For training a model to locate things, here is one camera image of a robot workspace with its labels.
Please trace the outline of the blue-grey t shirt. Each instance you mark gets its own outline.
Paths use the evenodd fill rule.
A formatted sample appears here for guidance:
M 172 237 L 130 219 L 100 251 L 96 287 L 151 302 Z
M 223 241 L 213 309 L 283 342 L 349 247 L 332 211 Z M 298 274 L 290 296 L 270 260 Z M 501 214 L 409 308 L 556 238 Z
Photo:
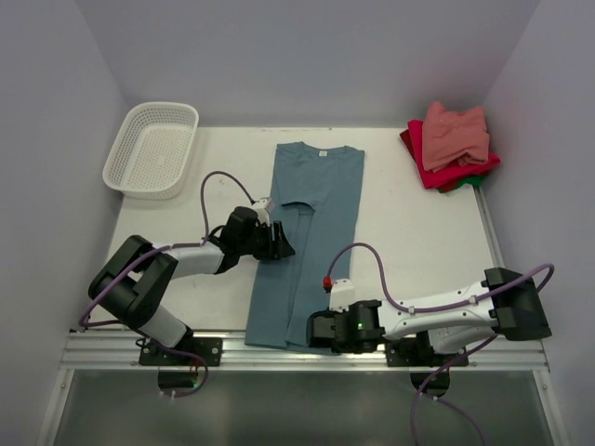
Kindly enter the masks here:
M 363 151 L 278 145 L 271 219 L 282 223 L 295 253 L 259 263 L 245 328 L 248 346 L 309 351 L 308 318 L 329 305 L 325 273 L 350 273 L 350 255 L 335 256 L 354 241 L 363 176 Z

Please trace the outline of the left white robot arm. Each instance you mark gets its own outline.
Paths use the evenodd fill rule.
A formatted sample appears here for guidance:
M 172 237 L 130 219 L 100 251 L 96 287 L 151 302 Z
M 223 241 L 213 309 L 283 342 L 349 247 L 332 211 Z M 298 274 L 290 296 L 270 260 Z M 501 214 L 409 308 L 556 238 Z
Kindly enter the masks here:
M 117 323 L 161 345 L 163 357 L 180 365 L 192 356 L 192 330 L 162 305 L 172 281 L 225 273 L 243 256 L 281 261 L 295 254 L 283 224 L 271 221 L 266 209 L 238 206 L 198 243 L 159 245 L 128 237 L 91 282 L 88 296 L 92 308 L 105 309 Z

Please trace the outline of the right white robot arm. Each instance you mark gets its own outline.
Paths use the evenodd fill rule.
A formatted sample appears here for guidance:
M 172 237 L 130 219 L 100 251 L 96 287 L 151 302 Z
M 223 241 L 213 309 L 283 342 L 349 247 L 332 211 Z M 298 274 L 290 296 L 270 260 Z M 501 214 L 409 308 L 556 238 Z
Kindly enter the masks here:
M 403 349 L 405 339 L 414 339 L 417 359 L 432 365 L 495 335 L 513 342 L 549 337 L 541 288 L 532 273 L 492 268 L 455 291 L 393 304 L 359 300 L 353 283 L 341 279 L 328 288 L 328 308 L 309 316 L 306 339 L 312 348 L 338 354 L 370 353 L 381 344 Z

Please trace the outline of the white plastic basket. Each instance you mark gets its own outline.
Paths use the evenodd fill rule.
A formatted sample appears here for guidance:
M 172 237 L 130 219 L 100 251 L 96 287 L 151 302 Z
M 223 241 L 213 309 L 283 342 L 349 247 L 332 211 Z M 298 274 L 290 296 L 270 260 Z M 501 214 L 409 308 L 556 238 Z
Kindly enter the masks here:
M 126 115 L 102 170 L 105 185 L 129 198 L 168 200 L 187 176 L 198 111 L 177 102 L 145 102 Z

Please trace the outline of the folded red shirt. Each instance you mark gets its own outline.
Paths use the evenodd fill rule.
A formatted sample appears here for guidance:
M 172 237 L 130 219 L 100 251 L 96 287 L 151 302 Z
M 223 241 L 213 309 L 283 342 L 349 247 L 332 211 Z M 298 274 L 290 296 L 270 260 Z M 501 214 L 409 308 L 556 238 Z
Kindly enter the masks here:
M 400 134 L 400 138 L 413 158 L 421 183 L 426 190 L 437 190 L 439 193 L 453 191 L 460 179 L 475 175 L 488 176 L 501 163 L 494 153 L 489 153 L 486 164 L 459 165 L 457 162 L 452 162 L 438 172 L 428 171 L 422 163 L 422 126 L 419 120 L 410 121 L 407 129 Z

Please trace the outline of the folded salmon pink shirt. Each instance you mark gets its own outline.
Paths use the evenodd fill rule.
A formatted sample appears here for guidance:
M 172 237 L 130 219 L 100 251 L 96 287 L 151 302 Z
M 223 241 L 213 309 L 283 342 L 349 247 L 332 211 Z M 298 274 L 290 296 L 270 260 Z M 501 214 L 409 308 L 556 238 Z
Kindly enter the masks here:
M 451 163 L 486 164 L 489 142 L 483 107 L 448 111 L 441 102 L 433 102 L 422 125 L 422 165 L 438 172 Z

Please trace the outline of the folded green shirt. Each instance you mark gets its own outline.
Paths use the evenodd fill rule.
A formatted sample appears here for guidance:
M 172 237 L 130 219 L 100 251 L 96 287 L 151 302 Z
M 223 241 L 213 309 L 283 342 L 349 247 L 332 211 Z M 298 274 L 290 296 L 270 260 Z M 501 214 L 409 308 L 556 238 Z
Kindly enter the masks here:
M 458 190 L 466 185 L 470 185 L 473 188 L 479 188 L 485 179 L 486 175 L 475 175 L 462 178 L 456 183 L 456 185 L 454 186 L 454 190 Z

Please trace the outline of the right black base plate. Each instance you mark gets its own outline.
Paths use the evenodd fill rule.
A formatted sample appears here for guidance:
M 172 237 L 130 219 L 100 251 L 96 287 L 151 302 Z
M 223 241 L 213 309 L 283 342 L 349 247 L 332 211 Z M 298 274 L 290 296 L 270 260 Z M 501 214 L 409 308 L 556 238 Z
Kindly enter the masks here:
M 392 341 L 386 345 L 385 357 L 389 367 L 439 367 L 453 360 L 453 354 L 436 353 L 427 332 Z

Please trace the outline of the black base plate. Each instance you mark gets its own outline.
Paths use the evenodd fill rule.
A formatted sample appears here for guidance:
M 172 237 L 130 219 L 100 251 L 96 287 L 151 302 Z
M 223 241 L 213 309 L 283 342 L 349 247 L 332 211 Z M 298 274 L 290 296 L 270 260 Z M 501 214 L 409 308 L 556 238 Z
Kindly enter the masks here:
M 153 341 L 146 338 L 137 339 L 136 346 L 140 348 L 139 364 L 142 366 L 176 367 L 190 366 L 196 360 L 170 353 L 159 348 Z M 207 366 L 219 366 L 222 355 L 222 339 L 219 337 L 186 336 L 174 346 L 175 350 L 192 353 L 201 357 Z
M 386 345 L 385 357 L 389 367 L 439 367 L 453 360 L 453 354 L 436 353 L 427 332 L 392 341 Z

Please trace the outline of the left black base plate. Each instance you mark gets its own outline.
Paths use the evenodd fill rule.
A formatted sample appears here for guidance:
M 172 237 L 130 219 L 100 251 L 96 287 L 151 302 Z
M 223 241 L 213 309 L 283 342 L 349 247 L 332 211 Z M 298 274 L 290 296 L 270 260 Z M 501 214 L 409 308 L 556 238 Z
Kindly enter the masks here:
M 146 338 L 137 339 L 136 346 L 140 348 L 139 364 L 142 366 L 176 367 L 190 366 L 196 360 L 170 353 L 159 348 L 153 341 Z M 192 353 L 201 357 L 207 366 L 219 366 L 222 355 L 222 339 L 219 337 L 186 336 L 174 346 L 175 350 Z

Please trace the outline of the aluminium rail frame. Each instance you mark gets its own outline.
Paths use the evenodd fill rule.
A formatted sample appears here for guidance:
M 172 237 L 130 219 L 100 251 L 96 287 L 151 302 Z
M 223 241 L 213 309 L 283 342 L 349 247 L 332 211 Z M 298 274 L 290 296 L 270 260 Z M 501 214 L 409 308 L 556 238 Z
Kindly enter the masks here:
M 247 299 L 255 271 L 255 261 L 249 260 L 223 280 L 206 276 L 178 278 L 165 292 L 165 307 L 172 314 L 196 328 L 199 336 L 220 339 L 220 370 L 232 373 L 364 373 L 389 370 L 384 350 L 334 356 L 245 345 L 245 333 L 237 325 L 247 319 Z M 55 443 L 60 424 L 65 420 L 66 404 L 73 394 L 76 371 L 141 370 L 139 349 L 134 346 L 133 338 L 133 334 L 125 328 L 92 328 L 69 334 L 37 444 Z M 553 390 L 542 342 L 527 341 L 512 345 L 498 339 L 472 356 L 468 369 L 477 373 L 531 373 L 538 405 L 552 443 L 570 444 L 571 438 Z

